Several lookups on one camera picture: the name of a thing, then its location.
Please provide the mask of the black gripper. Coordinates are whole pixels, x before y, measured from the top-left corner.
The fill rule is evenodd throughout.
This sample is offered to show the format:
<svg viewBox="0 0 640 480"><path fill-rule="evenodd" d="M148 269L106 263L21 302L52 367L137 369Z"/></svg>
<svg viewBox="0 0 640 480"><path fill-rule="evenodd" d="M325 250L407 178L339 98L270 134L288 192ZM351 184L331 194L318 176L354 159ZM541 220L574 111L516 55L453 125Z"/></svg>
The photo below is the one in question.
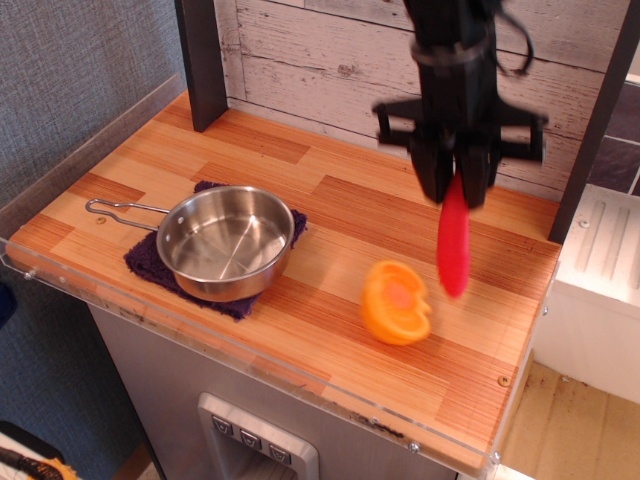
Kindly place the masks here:
<svg viewBox="0 0 640 480"><path fill-rule="evenodd" d="M500 98L497 73L501 66L493 44L468 48L413 44L411 56L418 66L420 96L378 103L373 112L378 117L381 143L409 145L414 171L427 198L434 203L444 201L454 173L453 154L448 150L469 146L480 136L488 137L498 151L488 145L472 145L458 155L457 167L470 209L484 205L500 158L544 160L548 117ZM437 141L410 140L410 131L391 128L392 118L413 121L417 133L433 135Z"/></svg>

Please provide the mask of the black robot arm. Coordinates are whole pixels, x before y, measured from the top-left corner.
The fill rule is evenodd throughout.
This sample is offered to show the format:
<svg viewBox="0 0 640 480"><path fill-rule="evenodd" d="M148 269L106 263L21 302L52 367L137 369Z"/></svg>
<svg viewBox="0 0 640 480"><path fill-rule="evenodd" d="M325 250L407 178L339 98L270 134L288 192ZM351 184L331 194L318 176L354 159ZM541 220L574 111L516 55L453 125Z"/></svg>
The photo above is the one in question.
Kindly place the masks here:
<svg viewBox="0 0 640 480"><path fill-rule="evenodd" d="M499 1L408 1L420 96L379 103L378 140L404 147L424 194L441 203L459 185L469 208L485 202L503 158L540 162L549 118L504 101L496 18L522 24Z"/></svg>

